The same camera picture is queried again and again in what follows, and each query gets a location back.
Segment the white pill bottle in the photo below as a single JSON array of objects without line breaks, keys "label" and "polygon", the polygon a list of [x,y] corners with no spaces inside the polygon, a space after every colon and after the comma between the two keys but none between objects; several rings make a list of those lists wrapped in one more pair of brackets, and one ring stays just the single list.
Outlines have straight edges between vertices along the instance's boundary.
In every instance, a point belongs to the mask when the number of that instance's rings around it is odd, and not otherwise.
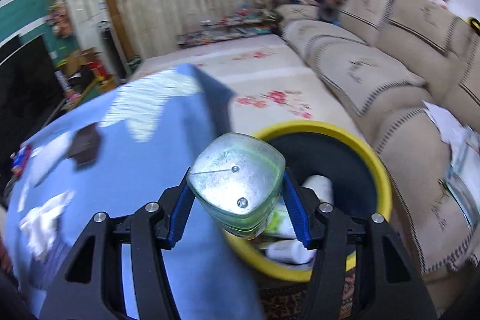
[{"label": "white pill bottle", "polygon": [[306,249],[297,240],[276,241],[267,246],[266,257],[276,262],[294,265],[309,263],[316,255],[316,250]]}]

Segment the white paper cup pink leaf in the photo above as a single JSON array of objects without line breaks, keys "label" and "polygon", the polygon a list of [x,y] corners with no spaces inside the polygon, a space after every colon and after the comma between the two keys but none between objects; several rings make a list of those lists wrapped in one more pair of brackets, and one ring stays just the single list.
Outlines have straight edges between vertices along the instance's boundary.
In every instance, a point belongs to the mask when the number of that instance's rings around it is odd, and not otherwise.
[{"label": "white paper cup pink leaf", "polygon": [[321,203],[334,204],[333,185],[330,179],[322,175],[312,175],[305,180],[303,187],[311,189]]}]

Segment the green white drink cup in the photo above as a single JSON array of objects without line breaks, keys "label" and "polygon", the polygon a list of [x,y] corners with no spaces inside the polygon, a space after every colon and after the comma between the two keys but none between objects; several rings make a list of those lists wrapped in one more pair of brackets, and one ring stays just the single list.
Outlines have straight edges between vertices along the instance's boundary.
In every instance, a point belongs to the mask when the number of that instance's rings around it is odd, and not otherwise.
[{"label": "green white drink cup", "polygon": [[293,228],[287,207],[283,202],[278,202],[269,218],[269,222],[264,229],[264,235],[280,239],[295,239],[295,229]]}]

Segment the yellow rimmed trash bin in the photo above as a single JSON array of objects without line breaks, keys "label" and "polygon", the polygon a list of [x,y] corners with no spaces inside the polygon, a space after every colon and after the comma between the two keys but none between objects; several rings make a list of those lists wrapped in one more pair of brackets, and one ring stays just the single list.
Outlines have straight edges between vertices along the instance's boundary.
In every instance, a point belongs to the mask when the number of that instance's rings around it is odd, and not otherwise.
[{"label": "yellow rimmed trash bin", "polygon": [[391,181],[373,149],[353,133],[318,121],[295,120],[256,132],[286,159],[298,184],[322,175],[332,182],[335,208],[346,215],[391,219]]}]

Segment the white crumpled towel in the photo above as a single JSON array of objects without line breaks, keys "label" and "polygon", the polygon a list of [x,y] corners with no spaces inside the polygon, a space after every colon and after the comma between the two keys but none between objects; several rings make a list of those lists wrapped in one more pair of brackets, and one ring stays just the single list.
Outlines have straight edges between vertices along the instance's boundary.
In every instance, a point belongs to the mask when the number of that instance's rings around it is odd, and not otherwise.
[{"label": "white crumpled towel", "polygon": [[58,235],[59,218],[75,196],[68,190],[30,210],[19,222],[19,229],[28,240],[33,258],[44,262]]}]

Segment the papers on sofa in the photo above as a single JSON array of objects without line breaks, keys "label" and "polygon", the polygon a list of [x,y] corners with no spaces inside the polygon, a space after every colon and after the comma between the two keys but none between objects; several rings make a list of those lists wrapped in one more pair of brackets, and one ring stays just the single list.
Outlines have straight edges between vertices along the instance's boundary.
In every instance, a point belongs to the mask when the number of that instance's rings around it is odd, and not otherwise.
[{"label": "papers on sofa", "polygon": [[479,134],[449,111],[424,102],[425,112],[450,146],[451,160],[443,179],[470,227],[479,225]]}]

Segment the white foam fruit net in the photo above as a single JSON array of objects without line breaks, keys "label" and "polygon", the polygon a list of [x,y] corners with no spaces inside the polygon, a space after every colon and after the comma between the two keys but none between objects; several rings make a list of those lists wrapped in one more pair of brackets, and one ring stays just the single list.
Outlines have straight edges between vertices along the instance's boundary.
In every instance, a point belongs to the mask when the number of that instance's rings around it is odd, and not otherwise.
[{"label": "white foam fruit net", "polygon": [[29,173],[30,184],[35,187],[41,183],[55,166],[65,158],[72,142],[72,132],[64,132],[54,140],[41,146],[33,157]]}]

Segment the brown plastic tray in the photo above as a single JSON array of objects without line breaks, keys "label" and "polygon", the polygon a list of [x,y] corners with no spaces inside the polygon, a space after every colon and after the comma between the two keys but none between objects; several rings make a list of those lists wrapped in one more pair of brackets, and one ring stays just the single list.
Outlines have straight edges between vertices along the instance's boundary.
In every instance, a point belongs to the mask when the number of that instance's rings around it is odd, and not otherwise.
[{"label": "brown plastic tray", "polygon": [[78,130],[72,138],[67,151],[67,158],[72,159],[76,169],[93,165],[98,157],[102,137],[96,123]]}]

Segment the blue tablecloth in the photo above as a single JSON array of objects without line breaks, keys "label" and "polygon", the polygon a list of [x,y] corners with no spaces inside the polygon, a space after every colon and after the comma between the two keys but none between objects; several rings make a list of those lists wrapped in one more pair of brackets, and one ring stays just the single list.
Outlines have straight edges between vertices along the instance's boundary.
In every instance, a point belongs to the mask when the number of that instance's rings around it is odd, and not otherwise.
[{"label": "blue tablecloth", "polygon": [[[178,185],[187,169],[230,129],[232,91],[198,68],[183,64],[105,93],[55,120],[30,138],[35,156],[55,138],[95,124],[101,143],[95,162],[60,159],[41,182],[25,171],[10,197],[5,244],[30,311],[41,312],[46,292],[31,272],[29,240],[20,221],[59,194],[72,199],[58,237],[73,245],[99,211],[131,214]],[[181,241],[163,255],[183,319],[262,319],[256,283],[211,216],[194,204]]]}]

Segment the blue tissue pack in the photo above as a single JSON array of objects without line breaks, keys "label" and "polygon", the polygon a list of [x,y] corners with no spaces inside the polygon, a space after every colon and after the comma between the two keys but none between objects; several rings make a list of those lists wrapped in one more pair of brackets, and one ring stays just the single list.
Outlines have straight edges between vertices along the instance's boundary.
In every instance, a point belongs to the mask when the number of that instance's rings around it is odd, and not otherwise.
[{"label": "blue tissue pack", "polygon": [[22,176],[24,168],[28,162],[28,159],[32,153],[32,146],[26,145],[20,148],[16,154],[10,156],[12,160],[11,171],[16,178]]}]

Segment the black flat television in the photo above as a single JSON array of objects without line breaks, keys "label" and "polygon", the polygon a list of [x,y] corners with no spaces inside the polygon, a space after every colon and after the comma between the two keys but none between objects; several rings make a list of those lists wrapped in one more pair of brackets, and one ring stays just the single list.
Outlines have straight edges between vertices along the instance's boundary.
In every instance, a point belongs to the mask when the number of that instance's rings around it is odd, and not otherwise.
[{"label": "black flat television", "polygon": [[38,132],[64,100],[43,37],[22,45],[1,62],[1,170],[11,154]]}]

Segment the black tower fan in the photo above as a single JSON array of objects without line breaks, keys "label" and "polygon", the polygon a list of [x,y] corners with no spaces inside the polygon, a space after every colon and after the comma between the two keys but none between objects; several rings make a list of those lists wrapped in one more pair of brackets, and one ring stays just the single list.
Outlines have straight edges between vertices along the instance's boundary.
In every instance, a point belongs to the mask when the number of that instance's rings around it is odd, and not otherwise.
[{"label": "black tower fan", "polygon": [[122,59],[120,57],[120,53],[116,48],[116,43],[114,41],[110,23],[107,22],[106,20],[100,21],[97,24],[97,28],[102,37],[103,45],[106,48],[106,53],[109,58],[109,62],[113,67],[115,75],[117,79],[120,81],[120,83],[123,83],[128,78],[128,75],[127,75],[127,71],[125,70]]}]

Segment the beige fabric sofa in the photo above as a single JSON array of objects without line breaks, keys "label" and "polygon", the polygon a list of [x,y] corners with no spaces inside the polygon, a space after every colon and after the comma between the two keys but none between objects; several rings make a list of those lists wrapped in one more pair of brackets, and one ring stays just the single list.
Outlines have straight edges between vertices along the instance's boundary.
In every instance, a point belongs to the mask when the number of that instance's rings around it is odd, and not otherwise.
[{"label": "beige fabric sofa", "polygon": [[346,0],[277,9],[283,38],[341,102],[385,165],[396,227],[423,274],[479,263],[479,200],[433,121],[447,110],[479,131],[479,37],[426,0]]}]

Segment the low shelf with clutter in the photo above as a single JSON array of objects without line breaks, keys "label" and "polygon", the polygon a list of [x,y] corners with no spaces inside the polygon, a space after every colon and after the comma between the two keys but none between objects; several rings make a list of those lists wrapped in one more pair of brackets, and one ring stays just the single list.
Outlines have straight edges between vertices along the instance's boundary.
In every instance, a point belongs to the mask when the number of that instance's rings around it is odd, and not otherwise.
[{"label": "low shelf with clutter", "polygon": [[277,26],[277,15],[269,9],[242,8],[237,13],[201,23],[201,29],[176,37],[180,49],[217,42],[271,34]]}]

